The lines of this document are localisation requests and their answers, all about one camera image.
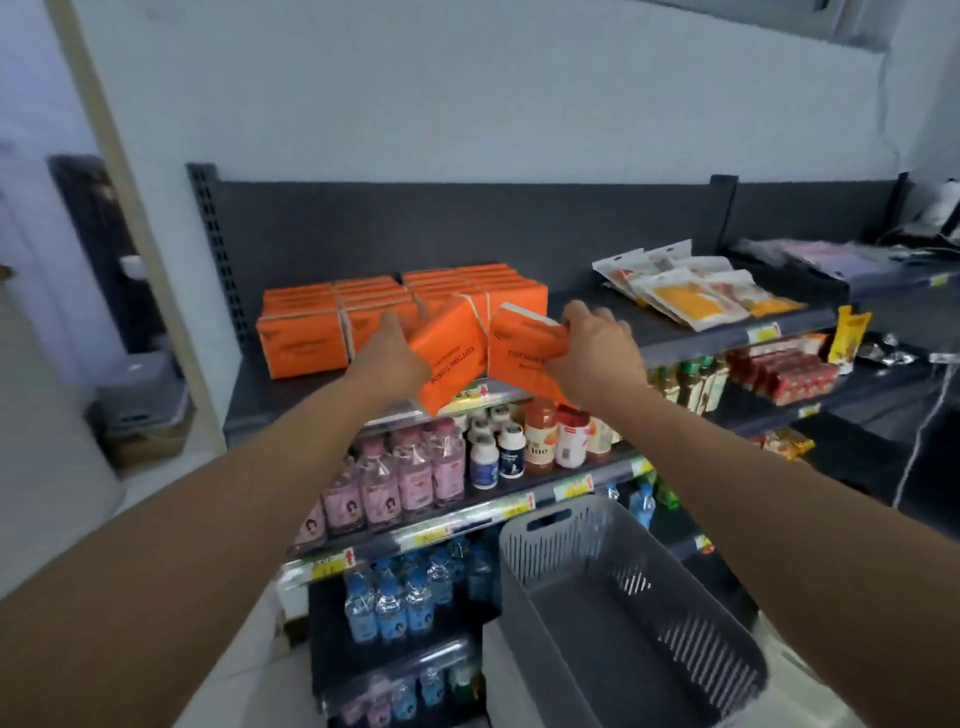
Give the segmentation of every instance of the cardboard box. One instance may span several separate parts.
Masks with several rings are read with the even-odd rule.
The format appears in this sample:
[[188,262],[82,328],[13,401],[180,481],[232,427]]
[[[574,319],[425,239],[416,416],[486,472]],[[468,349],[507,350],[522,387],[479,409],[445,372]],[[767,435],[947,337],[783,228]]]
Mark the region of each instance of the cardboard box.
[[466,296],[452,296],[407,341],[433,371],[420,390],[420,403],[431,415],[450,404],[486,369],[487,333]]
[[563,324],[504,303],[491,318],[487,372],[531,394],[570,404],[543,369],[547,361],[563,356],[569,347],[570,332]]

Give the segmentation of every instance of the hand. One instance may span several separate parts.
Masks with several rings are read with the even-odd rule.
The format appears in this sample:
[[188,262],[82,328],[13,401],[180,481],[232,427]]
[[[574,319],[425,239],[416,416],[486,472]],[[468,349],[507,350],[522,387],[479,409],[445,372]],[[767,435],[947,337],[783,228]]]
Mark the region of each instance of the hand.
[[545,369],[571,402],[595,411],[604,398],[632,383],[646,388],[646,367],[627,322],[614,319],[608,308],[590,313],[584,302],[571,301],[564,323],[570,328],[570,350]]
[[396,314],[386,311],[380,328],[353,359],[344,379],[359,382],[386,407],[416,397],[431,374],[426,359],[407,344]]

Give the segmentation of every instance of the food package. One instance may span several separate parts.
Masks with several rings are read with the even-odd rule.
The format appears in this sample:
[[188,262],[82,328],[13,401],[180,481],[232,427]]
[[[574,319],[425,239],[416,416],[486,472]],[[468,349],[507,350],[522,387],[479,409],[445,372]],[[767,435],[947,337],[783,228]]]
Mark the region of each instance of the food package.
[[750,271],[730,270],[722,273],[711,273],[704,277],[704,281],[714,291],[723,294],[732,301],[736,301],[757,318],[785,313],[786,311],[796,311],[805,307],[805,303],[780,298],[764,290],[754,283],[754,277],[750,275]]
[[530,394],[570,404],[543,369],[550,359],[563,356],[569,346],[570,332],[564,325],[504,303],[491,319],[488,373]]
[[750,313],[713,291],[685,268],[676,268],[636,282],[645,298],[681,318],[695,331],[742,321]]

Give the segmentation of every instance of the gray bin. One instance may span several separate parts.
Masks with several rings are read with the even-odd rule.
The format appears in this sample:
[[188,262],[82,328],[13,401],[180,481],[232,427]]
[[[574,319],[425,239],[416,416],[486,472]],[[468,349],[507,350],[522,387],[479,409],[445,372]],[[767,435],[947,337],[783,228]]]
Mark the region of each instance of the gray bin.
[[504,636],[547,728],[727,721],[766,688],[750,634],[616,501],[500,534]]

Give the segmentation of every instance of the snack bag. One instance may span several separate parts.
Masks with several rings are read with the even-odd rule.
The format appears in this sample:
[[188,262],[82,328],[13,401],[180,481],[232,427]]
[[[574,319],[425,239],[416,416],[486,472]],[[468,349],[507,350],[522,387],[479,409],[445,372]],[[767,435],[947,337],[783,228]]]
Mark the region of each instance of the snack bag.
[[681,318],[694,331],[742,321],[750,313],[711,289],[686,268],[675,268],[636,282],[644,297]]

